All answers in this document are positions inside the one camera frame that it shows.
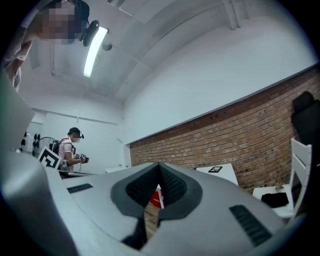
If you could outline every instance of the white desk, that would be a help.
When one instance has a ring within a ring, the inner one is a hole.
[[[125,166],[119,166],[119,167],[111,167],[111,168],[106,168],[104,169],[105,172],[108,174],[108,173],[113,173],[113,172],[117,172],[117,171],[121,171],[123,169],[126,169]]]
[[[215,166],[221,166],[222,169],[219,172],[209,172],[209,170],[211,170],[211,168],[213,167],[213,166],[209,166],[209,167],[197,167],[196,170],[202,173],[206,173],[206,174],[210,174],[210,175],[214,175],[214,176],[226,179],[238,186],[236,174],[234,169],[232,168],[231,163],[220,164]]]
[[[83,176],[88,176],[88,175],[97,175],[94,173],[84,173],[84,172],[63,172],[69,177],[83,177]]]

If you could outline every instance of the wooden floor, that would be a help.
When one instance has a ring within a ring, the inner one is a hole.
[[[149,240],[157,231],[158,213],[161,209],[155,207],[153,204],[148,203],[144,209],[144,223],[146,230],[146,237]]]

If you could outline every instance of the white chair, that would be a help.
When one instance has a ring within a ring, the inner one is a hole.
[[[300,205],[305,196],[311,168],[311,147],[311,145],[303,145],[302,143],[292,138],[292,162],[290,183],[283,185],[283,189],[278,191],[276,190],[276,186],[257,187],[253,190],[252,195],[259,200],[261,200],[261,197],[265,194],[276,194],[285,192],[288,197],[289,203],[286,206],[273,208],[274,212],[283,219],[293,219],[296,216],[297,211],[299,210]],[[294,206],[291,191],[293,187],[295,173],[301,183],[301,190],[296,204]]]

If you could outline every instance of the pipe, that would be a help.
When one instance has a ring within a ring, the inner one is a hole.
[[[249,17],[249,7],[248,7],[248,2],[247,2],[247,0],[244,0],[244,9],[245,9],[245,16],[246,16],[246,19],[247,20],[249,20],[250,19],[250,17]]]
[[[238,28],[241,28],[240,18],[239,18],[238,12],[237,12],[235,0],[231,0],[231,6],[232,6],[233,13],[234,13],[236,26],[237,26]]]
[[[227,0],[223,0],[223,3],[225,5],[225,9],[226,9],[226,13],[228,14],[228,18],[229,18],[229,21],[230,21],[230,27],[232,30],[235,30],[235,26],[234,26],[234,21],[232,19],[232,15],[231,15],[231,11],[228,7],[228,3],[227,3]]]
[[[56,71],[55,71],[55,46],[54,44],[50,43],[49,46],[49,61],[50,61],[50,71],[51,75],[53,77],[56,76]]]
[[[51,114],[55,114],[55,115],[59,115],[59,116],[63,116],[63,117],[68,117],[68,118],[75,118],[79,120],[86,120],[86,121],[91,121],[91,122],[96,122],[96,123],[101,123],[101,124],[107,124],[107,125],[114,125],[117,126],[118,124],[115,122],[108,122],[108,121],[102,121],[102,120],[98,120],[98,119],[93,119],[93,118],[87,118],[87,117],[81,117],[81,116],[76,116],[73,114],[63,114],[63,113],[59,113],[59,112],[55,112],[55,111],[50,111],[50,110],[43,110],[43,109],[38,109],[38,108],[32,108],[35,111],[45,111],[46,113],[51,113]]]
[[[125,52],[124,50],[121,50],[120,48],[116,47],[115,45],[113,45],[113,48],[116,48],[120,53],[122,53],[123,55],[126,55],[127,57],[129,57],[130,59],[133,59],[135,62],[141,64],[145,69],[150,70],[151,72],[155,72],[153,69],[151,69],[150,67],[148,67],[146,64],[144,64],[143,62],[141,62],[140,60],[138,60],[137,58],[133,57],[131,54]]]

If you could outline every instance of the red box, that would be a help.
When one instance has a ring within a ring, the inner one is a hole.
[[[160,203],[160,199],[159,199],[159,193],[158,193],[157,190],[153,193],[153,196],[151,197],[150,203],[153,204],[155,207],[158,207],[158,208],[161,209],[161,203]]]

